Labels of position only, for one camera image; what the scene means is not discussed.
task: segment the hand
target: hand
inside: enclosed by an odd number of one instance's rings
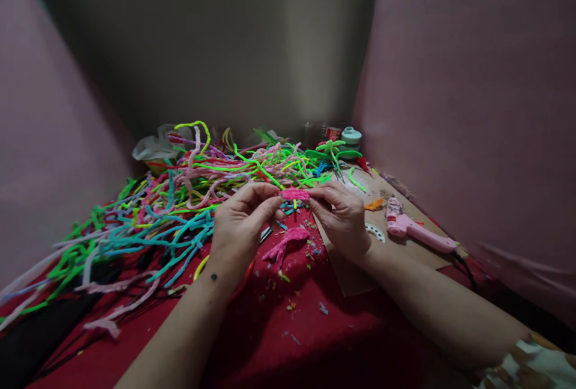
[[[327,182],[308,190],[310,207],[330,239],[348,260],[359,264],[370,249],[364,203],[342,184]]]
[[[279,191],[268,183],[249,183],[216,210],[212,248],[204,272],[230,295],[256,255],[264,224],[269,222],[276,228],[275,220],[285,218],[279,210],[284,201]]]

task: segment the patterned sleeve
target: patterned sleeve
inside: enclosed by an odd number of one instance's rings
[[[576,356],[537,333],[518,341],[502,364],[484,371],[478,388],[576,388]]]

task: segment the cardboard sheet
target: cardboard sheet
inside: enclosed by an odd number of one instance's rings
[[[424,215],[417,207],[415,207],[414,204],[410,203],[402,194],[396,191],[392,185],[390,185],[380,176],[373,174],[373,177],[371,178],[368,173],[362,171],[362,169],[359,167],[356,167],[352,176],[358,183],[360,183],[360,185],[366,187],[366,193],[363,193],[356,185],[350,182],[350,179],[348,179],[348,174],[348,168],[342,170],[344,185],[354,194],[360,196],[364,201],[364,204],[370,203],[378,198],[384,198],[384,204],[386,205],[387,197],[395,195],[396,198],[402,203],[404,212],[410,218],[414,219],[414,221],[424,223],[424,228],[430,230],[433,233],[444,237],[447,236],[447,234],[445,234],[438,226],[436,226],[436,224],[430,221],[426,215]],[[451,264],[450,260],[445,255],[435,252],[434,250],[428,248],[426,245],[415,241],[409,236],[398,238],[392,235],[388,235],[386,231],[385,207],[376,212],[366,211],[365,219],[367,223],[379,228],[386,236],[386,244],[382,244],[376,240],[375,237],[372,237],[373,243],[377,244],[378,246],[390,246],[391,244],[398,246],[402,252],[405,252],[410,257],[435,270],[441,269]],[[318,225],[318,230],[322,236],[326,250],[328,251],[330,263],[336,272],[336,278],[338,279],[343,295],[348,297],[376,288],[377,284],[370,276],[346,260],[346,258],[344,258],[344,256],[342,256],[336,250],[334,245],[332,245],[330,240],[328,240],[328,237],[326,236],[322,225],[320,225],[318,222],[318,219],[316,219],[316,224]],[[468,255],[466,251],[464,251],[461,247],[458,248],[458,254],[460,254],[462,257],[467,257]]]

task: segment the pink glue gun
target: pink glue gun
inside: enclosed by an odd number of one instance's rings
[[[448,254],[456,251],[458,246],[450,238],[438,236],[419,224],[416,224],[408,215],[403,213],[402,205],[396,197],[391,197],[386,205],[386,221],[388,222],[388,233],[398,237],[406,234],[418,239],[438,252]]]

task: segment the wall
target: wall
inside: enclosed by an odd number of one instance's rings
[[[116,196],[133,140],[37,0],[0,0],[0,14],[1,288]]]
[[[349,118],[373,11],[373,0],[54,2],[82,47],[97,46],[99,85],[115,82],[107,97],[137,137],[194,119],[293,135]]]
[[[574,0],[377,0],[354,122],[377,169],[576,328]]]

